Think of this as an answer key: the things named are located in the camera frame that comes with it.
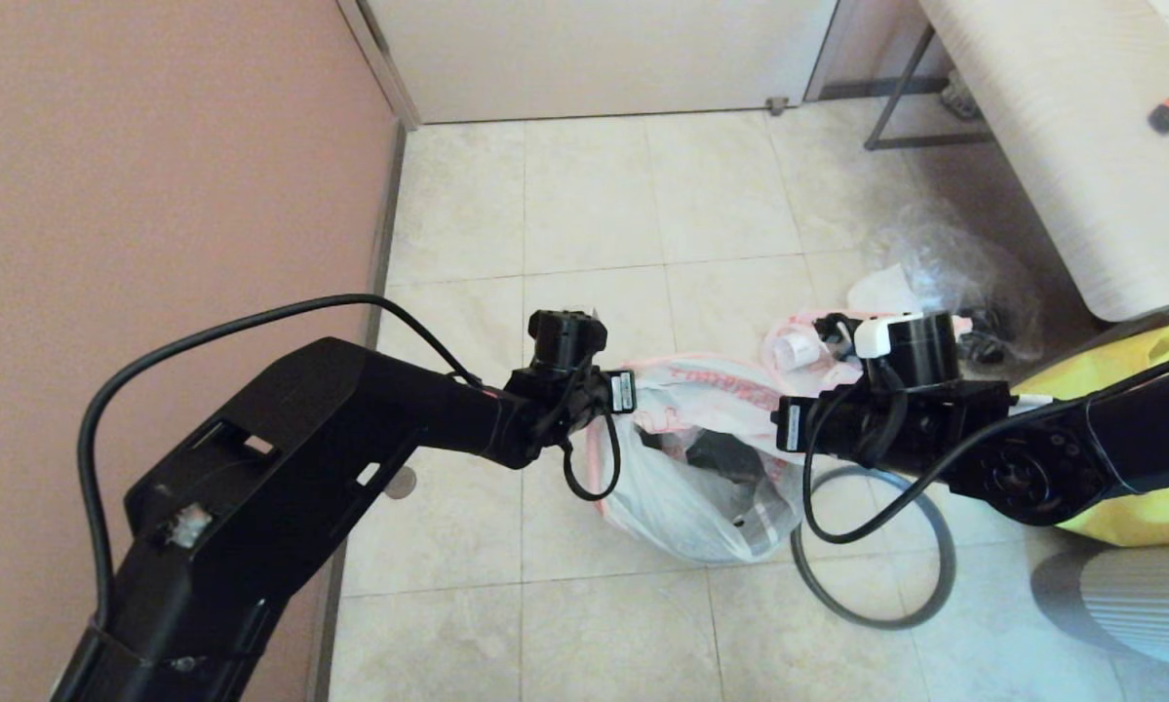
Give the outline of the white red bag with rubbish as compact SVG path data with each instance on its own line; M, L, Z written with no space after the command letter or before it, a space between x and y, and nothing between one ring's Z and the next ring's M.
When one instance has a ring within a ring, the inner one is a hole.
M862 363L848 356L842 342L821 341L815 321L829 314L855 320L870 317L928 315L902 265L881 267L855 283L837 301L805 303L780 317L760 346L760 364L790 395L816 396L862 376Z

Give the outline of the white bag with red print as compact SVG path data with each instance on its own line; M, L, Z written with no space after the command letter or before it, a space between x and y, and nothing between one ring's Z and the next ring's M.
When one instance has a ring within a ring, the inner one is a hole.
M706 567L775 554L803 517L803 458L776 449L772 411L781 396L819 395L790 395L762 366L719 354L643 360L629 369L637 410L594 420L584 439L581 477L588 491L606 492L597 506L606 522ZM767 479L736 485L689 465L685 451L703 430L758 449Z

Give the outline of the clear crumpled plastic bag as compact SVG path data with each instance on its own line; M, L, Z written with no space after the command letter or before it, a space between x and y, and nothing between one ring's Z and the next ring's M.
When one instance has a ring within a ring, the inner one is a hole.
M1014 253L968 231L945 200L905 206L862 239L862 259L873 271L902 265L927 312L950 312L970 326L959 339L971 329L964 317L967 308L998 310L1009 336L1004 342L1007 360L994 368L1032 364L1042 357L1042 308L1035 276Z

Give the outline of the yellow plastic bag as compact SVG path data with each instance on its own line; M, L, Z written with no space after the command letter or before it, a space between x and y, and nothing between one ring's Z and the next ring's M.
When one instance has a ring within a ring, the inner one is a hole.
M1017 383L1015 392L1074 399L1169 361L1169 326L1098 346ZM1169 545L1169 488L1106 499L1059 528L1122 548Z

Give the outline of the black tangled item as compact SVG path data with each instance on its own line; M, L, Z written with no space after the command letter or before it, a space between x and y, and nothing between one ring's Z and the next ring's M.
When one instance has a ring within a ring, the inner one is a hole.
M1009 333L1001 312L992 308L967 308L964 317L970 320L971 329L959 339L959 355L971 364L1002 364L1007 360Z

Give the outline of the white door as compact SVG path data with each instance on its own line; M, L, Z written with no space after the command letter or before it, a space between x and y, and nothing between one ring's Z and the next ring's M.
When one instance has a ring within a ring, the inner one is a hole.
M838 0L365 0L419 117L798 105Z

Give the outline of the grey shoe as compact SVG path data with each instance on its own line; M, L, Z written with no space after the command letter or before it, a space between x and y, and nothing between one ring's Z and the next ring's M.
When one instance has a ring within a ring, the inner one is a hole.
M959 71L953 70L947 75L947 83L939 93L939 99L950 114L963 123L980 119L977 102Z

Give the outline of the grey ribbed rounded object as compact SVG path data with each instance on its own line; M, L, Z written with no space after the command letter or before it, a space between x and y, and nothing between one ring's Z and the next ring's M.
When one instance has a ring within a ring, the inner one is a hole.
M1064 634L1169 665L1169 545L1057 554L1030 585L1035 607Z

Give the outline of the wood grain table black frame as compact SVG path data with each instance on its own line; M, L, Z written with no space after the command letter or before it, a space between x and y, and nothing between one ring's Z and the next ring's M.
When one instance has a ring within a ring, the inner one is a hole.
M916 0L1093 317L1169 317L1169 19L1153 0Z

